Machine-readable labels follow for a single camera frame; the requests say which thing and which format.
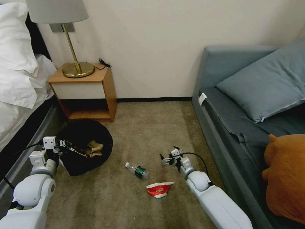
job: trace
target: gray sofa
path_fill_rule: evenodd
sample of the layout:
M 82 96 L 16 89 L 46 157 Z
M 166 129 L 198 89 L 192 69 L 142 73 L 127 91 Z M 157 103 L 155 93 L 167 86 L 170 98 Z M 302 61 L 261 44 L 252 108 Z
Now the gray sofa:
M 244 67 L 274 52 L 274 46 L 209 46 L 203 51 L 192 104 L 228 195 L 244 210 L 254 228 L 305 228 L 275 216 L 267 207 L 264 149 L 268 134 L 305 133 L 305 106 L 254 123 L 215 85 Z M 198 103 L 199 91 L 207 98 Z

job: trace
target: carpet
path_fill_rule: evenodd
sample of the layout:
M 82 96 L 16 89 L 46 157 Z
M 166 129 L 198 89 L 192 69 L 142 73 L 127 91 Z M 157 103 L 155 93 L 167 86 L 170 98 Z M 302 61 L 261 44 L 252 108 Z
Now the carpet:
M 210 178 L 224 189 L 190 101 L 119 103 L 114 123 L 103 123 L 113 137 L 113 150 L 100 167 L 71 177 L 60 166 L 46 229 L 79 228 L 216 228 L 189 190 L 177 168 L 162 165 L 173 146 L 201 155 Z M 192 165 L 204 171 L 196 156 Z M 141 180 L 126 162 L 146 168 Z M 167 196 L 156 199 L 148 184 L 175 182 Z

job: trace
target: trash can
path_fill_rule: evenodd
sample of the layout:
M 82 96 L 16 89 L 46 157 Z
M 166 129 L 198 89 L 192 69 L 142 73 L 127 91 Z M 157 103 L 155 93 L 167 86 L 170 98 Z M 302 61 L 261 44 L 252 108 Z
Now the trash can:
M 70 122 L 57 135 L 65 140 L 60 160 L 71 176 L 101 166 L 110 156 L 113 140 L 108 129 L 94 120 Z

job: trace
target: brass lamp base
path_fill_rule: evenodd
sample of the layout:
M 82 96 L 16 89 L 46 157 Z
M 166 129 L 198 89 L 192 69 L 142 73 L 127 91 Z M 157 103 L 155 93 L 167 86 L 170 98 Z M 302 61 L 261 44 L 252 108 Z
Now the brass lamp base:
M 69 78 L 81 78 L 94 72 L 94 66 L 89 63 L 78 63 L 80 70 L 76 69 L 75 64 L 68 64 L 63 68 L 63 74 Z

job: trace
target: white bedsheet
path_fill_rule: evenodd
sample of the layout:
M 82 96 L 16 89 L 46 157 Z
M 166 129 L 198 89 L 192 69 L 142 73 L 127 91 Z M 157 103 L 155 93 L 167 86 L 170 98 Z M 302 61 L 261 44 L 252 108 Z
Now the white bedsheet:
M 39 70 L 37 77 L 30 82 L 37 93 L 37 100 L 32 109 L 0 102 L 0 152 L 24 125 L 29 116 L 54 94 L 47 80 L 56 71 L 55 65 L 43 55 L 36 56 Z

